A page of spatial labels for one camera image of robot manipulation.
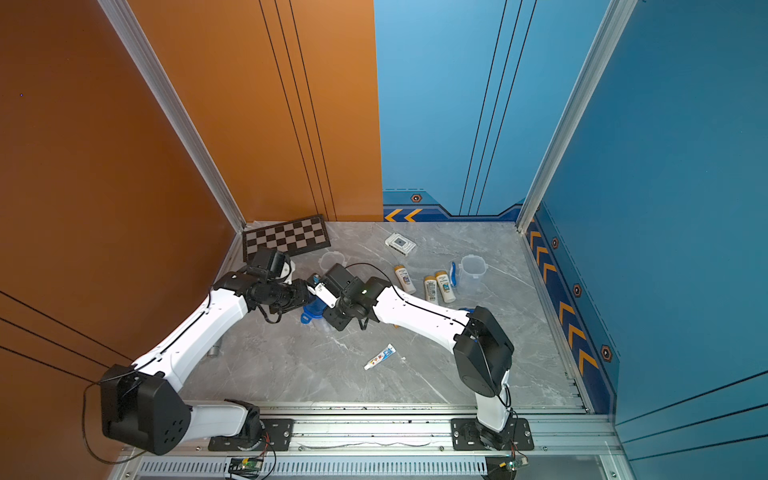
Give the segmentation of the toothpaste tube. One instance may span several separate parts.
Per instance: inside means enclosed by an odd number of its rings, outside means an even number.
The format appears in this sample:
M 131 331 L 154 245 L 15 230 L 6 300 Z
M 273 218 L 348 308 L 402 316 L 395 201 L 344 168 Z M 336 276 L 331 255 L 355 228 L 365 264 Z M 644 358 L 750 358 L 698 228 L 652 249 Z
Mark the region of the toothpaste tube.
M 366 365 L 364 366 L 364 370 L 368 371 L 383 362 L 384 360 L 388 359 L 392 355 L 396 353 L 396 349 L 392 344 L 388 344 L 386 348 L 384 348 L 379 354 L 374 356 L 371 360 L 369 360 Z

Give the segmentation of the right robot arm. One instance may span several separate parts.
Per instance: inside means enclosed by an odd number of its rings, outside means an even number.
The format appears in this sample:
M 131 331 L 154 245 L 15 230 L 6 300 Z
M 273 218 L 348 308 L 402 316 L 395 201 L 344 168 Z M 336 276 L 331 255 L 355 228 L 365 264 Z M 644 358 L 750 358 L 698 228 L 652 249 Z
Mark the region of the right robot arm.
M 353 320 L 364 330 L 374 321 L 405 328 L 451 352 L 460 380 L 476 399 L 475 420 L 454 430 L 457 440 L 488 450 L 517 449 L 509 387 L 514 346 L 488 309 L 435 305 L 386 278 L 363 281 L 340 264 L 309 282 L 309 290 L 326 304 L 323 317 L 338 330 Z

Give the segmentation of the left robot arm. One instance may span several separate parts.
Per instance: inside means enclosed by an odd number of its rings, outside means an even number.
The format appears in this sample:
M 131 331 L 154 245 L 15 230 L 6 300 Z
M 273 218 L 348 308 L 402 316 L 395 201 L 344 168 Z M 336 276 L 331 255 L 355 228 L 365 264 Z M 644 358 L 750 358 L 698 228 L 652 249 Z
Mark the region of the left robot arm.
M 271 309 L 282 315 L 310 301 L 304 280 L 225 274 L 168 337 L 131 365 L 104 373 L 98 382 L 104 436 L 154 455 L 205 438 L 236 448 L 258 445 L 264 426 L 257 406 L 241 400 L 185 401 L 180 391 L 214 344 L 249 312 Z

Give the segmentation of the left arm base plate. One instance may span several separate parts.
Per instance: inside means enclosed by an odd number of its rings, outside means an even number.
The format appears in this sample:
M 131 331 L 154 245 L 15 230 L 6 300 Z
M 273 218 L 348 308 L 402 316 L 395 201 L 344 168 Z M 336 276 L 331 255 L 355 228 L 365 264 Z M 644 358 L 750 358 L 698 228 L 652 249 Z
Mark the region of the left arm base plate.
M 289 450 L 295 421 L 291 418 L 247 421 L 234 436 L 216 436 L 209 440 L 208 450 L 255 455 L 265 451 Z

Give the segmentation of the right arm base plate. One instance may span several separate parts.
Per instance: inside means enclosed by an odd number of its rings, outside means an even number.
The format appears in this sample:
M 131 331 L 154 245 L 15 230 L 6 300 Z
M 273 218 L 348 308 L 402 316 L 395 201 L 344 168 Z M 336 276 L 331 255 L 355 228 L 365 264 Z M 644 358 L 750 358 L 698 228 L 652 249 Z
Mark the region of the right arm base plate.
M 525 418 L 509 418 L 500 432 L 482 425 L 476 419 L 450 420 L 453 449 L 456 451 L 522 451 L 535 449 L 533 434 Z

